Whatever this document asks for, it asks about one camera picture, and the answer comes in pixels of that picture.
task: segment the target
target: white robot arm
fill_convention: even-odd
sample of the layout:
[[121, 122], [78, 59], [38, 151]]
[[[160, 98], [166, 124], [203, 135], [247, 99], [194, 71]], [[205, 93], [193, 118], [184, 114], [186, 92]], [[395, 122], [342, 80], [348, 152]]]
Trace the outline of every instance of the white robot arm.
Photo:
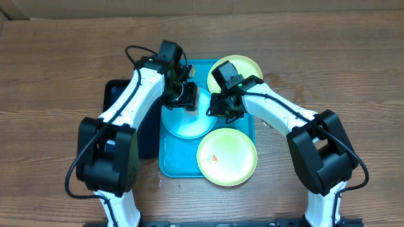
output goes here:
[[[266, 83], [257, 84], [248, 89], [247, 92], [270, 95], [288, 105], [290, 108], [294, 109], [296, 112], [300, 113], [309, 120], [314, 120], [314, 115], [317, 114], [312, 110], [306, 110], [286, 100], [284, 97], [275, 93]], [[244, 95], [242, 97], [242, 102], [247, 113], [263, 119], [284, 136], [286, 136], [289, 132], [292, 132], [294, 127], [302, 127], [303, 125], [307, 124], [307, 122], [297, 118], [277, 102], [265, 97]], [[347, 182], [338, 183], [325, 196], [322, 196], [321, 194], [314, 194], [309, 191], [309, 202], [305, 217], [311, 226], [332, 226], [331, 216], [333, 212], [334, 196], [336, 192], [344, 188], [346, 184]], [[340, 201], [341, 199], [339, 198], [335, 214], [336, 223], [340, 220], [340, 215], [338, 213]]]
[[[150, 107], [162, 102], [167, 108], [198, 109], [198, 87], [187, 82], [193, 69], [179, 64], [182, 54], [176, 43], [163, 41], [157, 55], [136, 62], [130, 83], [108, 110], [80, 123], [78, 156], [86, 153], [77, 159], [76, 176], [100, 198], [109, 227], [139, 225], [132, 192], [140, 166], [136, 131]], [[85, 150], [101, 129], [107, 130]]]
[[[221, 93], [211, 95], [211, 106], [206, 114], [226, 117], [228, 121], [249, 113], [284, 135], [295, 172], [309, 189], [307, 223], [313, 227], [337, 223], [340, 197], [335, 199], [335, 195], [346, 186], [358, 162], [318, 130], [320, 126], [329, 131], [353, 150], [336, 114], [330, 110], [318, 114], [299, 107], [275, 93], [262, 79], [244, 78], [229, 61], [214, 69], [212, 75], [221, 87]], [[314, 143], [319, 139], [327, 139], [328, 144], [317, 150]]]

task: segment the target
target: yellow plate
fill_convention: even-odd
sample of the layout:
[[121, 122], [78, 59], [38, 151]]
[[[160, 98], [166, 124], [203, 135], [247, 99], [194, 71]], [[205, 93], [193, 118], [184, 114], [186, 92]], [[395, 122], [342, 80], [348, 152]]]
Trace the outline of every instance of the yellow plate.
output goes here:
[[241, 55], [230, 55], [227, 57], [224, 57], [217, 61], [209, 70], [208, 74], [208, 88], [209, 92], [212, 93], [220, 93], [220, 87], [217, 84], [215, 78], [212, 76], [212, 71], [221, 63], [225, 61], [230, 61], [234, 67], [236, 68], [237, 72], [239, 74], [243, 75], [244, 78], [247, 78], [251, 75], [255, 75], [259, 78], [263, 78], [263, 72], [261, 72], [261, 69], [255, 63], [253, 60], [251, 60], [248, 57], [241, 56]]
[[244, 133], [235, 129], [217, 129], [202, 139], [196, 161], [202, 174], [211, 182], [235, 186], [254, 173], [257, 151]]

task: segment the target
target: plastic tray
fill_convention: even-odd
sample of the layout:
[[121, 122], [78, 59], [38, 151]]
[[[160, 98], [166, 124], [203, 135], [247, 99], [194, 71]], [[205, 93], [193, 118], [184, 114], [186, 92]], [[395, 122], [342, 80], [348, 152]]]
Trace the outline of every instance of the plastic tray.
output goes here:
[[[216, 61], [218, 61], [218, 59], [188, 60], [188, 64], [192, 64], [196, 68], [196, 74], [190, 81], [194, 81], [200, 88], [209, 90], [206, 80], [210, 68]], [[226, 124], [225, 118], [218, 118], [211, 131], [224, 127], [243, 132], [255, 144], [254, 117], [252, 115], [244, 114], [242, 119], [238, 119], [231, 124]], [[181, 139], [171, 134], [165, 128], [163, 122], [161, 122], [158, 165], [162, 173], [168, 177], [175, 178], [204, 177], [196, 162], [196, 151], [203, 137], [204, 136], [196, 139]]]

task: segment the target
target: cardboard box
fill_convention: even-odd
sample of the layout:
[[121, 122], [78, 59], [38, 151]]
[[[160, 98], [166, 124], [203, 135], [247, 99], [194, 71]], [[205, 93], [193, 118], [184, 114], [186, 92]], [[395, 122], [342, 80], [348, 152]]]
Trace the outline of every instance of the cardboard box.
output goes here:
[[0, 35], [3, 30], [3, 23], [8, 20], [7, 17], [0, 11]]
[[404, 9], [402, 0], [0, 0], [12, 20]]

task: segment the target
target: wooden table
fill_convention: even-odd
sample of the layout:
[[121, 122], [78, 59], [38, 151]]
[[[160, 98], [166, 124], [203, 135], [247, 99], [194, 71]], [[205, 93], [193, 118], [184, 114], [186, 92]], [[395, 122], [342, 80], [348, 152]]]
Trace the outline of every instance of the wooden table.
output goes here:
[[[336, 112], [371, 173], [344, 194], [343, 216], [367, 226], [404, 222], [404, 11], [7, 21], [0, 37], [0, 225], [80, 226], [105, 220], [98, 200], [64, 191], [78, 125], [101, 113], [104, 85], [130, 78], [127, 45], [180, 44], [189, 59], [240, 54], [305, 108]], [[133, 50], [134, 59], [144, 52]], [[258, 166], [240, 187], [171, 179], [142, 162], [134, 187], [145, 220], [300, 217], [307, 190], [287, 143], [256, 119]], [[363, 181], [360, 168], [349, 185]], [[89, 194], [73, 177], [71, 188]]]

